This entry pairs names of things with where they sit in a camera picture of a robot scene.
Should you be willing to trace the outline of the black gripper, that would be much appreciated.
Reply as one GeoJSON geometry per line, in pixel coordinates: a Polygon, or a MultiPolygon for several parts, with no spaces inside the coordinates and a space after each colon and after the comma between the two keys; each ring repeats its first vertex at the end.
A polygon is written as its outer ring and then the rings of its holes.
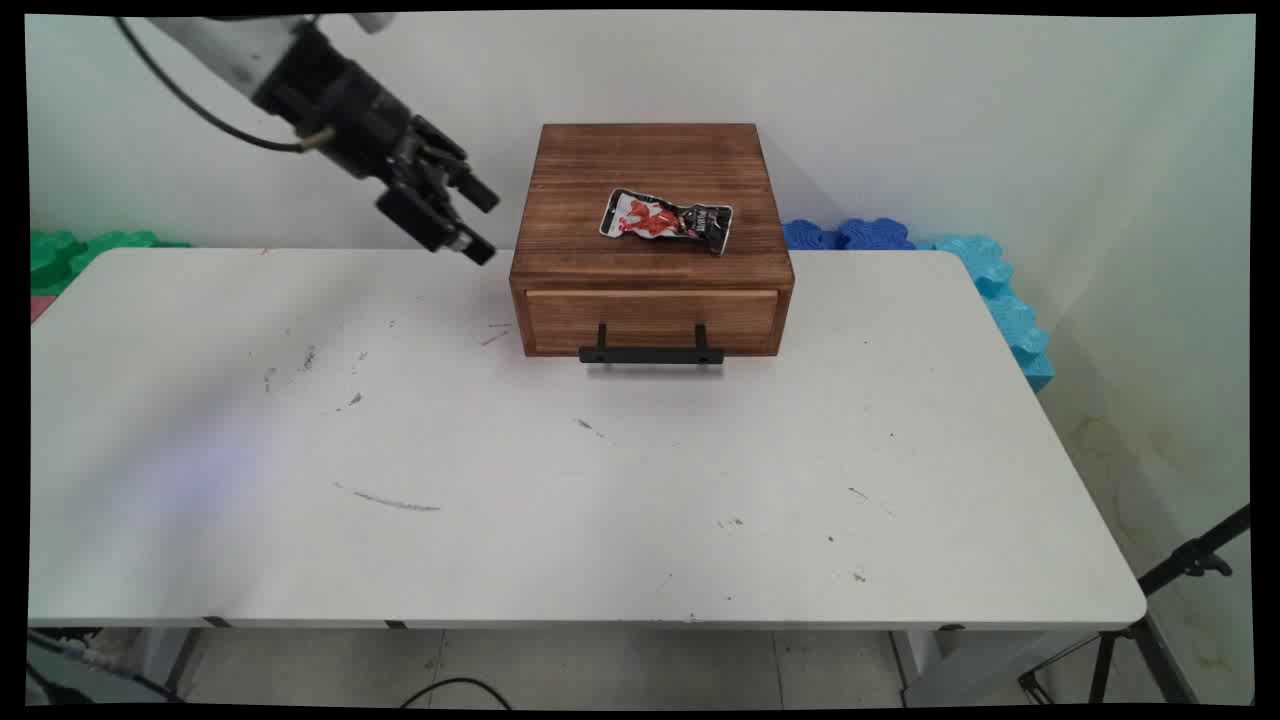
{"type": "Polygon", "coordinates": [[[428,251],[448,249],[477,265],[489,263],[495,247],[460,218],[447,196],[406,184],[425,181],[428,167],[445,187],[490,213],[500,200],[474,174],[467,152],[339,53],[315,23],[296,26],[289,40],[252,102],[282,118],[300,138],[329,131],[319,152],[357,179],[392,184],[376,209],[428,251]]]}

